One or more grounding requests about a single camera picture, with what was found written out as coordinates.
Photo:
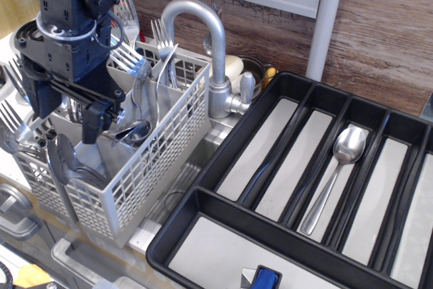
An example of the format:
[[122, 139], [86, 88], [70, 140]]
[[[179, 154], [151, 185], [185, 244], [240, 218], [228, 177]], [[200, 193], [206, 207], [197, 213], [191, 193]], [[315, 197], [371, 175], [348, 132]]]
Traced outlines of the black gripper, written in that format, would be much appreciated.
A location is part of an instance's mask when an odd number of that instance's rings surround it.
[[95, 41], [52, 42], [33, 20], [16, 31], [14, 46], [24, 90], [40, 118], [47, 118], [67, 95], [84, 105], [82, 142], [94, 144], [111, 125], [110, 113], [122, 112], [125, 92], [108, 72], [109, 55]]

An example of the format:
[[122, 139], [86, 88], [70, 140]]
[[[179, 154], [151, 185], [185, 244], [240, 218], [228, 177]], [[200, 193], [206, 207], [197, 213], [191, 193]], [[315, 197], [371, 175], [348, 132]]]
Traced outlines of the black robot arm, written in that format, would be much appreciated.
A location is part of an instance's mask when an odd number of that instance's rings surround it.
[[81, 105], [82, 141], [93, 144], [123, 113], [126, 95], [109, 75], [112, 8], [118, 0], [39, 0], [14, 46], [35, 114], [48, 117], [65, 96]]

